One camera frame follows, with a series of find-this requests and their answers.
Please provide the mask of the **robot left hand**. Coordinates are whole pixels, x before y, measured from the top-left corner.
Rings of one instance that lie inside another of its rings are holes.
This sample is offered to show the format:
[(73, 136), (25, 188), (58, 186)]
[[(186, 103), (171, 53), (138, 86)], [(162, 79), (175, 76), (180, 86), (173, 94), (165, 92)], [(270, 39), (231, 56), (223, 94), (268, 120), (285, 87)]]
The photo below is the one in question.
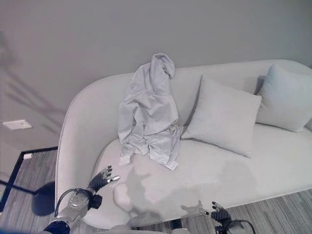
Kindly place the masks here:
[(117, 182), (120, 180), (120, 176), (112, 176), (113, 168), (111, 165), (100, 171), (92, 180), (90, 181), (87, 189), (97, 193), (101, 188), (105, 187), (109, 183)]

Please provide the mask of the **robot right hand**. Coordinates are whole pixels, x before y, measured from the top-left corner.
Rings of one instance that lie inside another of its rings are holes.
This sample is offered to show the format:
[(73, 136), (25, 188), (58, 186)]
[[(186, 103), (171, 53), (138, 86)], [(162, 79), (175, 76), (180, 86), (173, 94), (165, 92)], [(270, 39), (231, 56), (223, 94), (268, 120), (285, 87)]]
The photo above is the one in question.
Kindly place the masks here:
[(212, 201), (212, 209), (213, 211), (209, 213), (207, 210), (202, 208), (201, 213), (204, 215), (210, 215), (212, 219), (222, 225), (232, 221), (231, 215), (217, 202)]

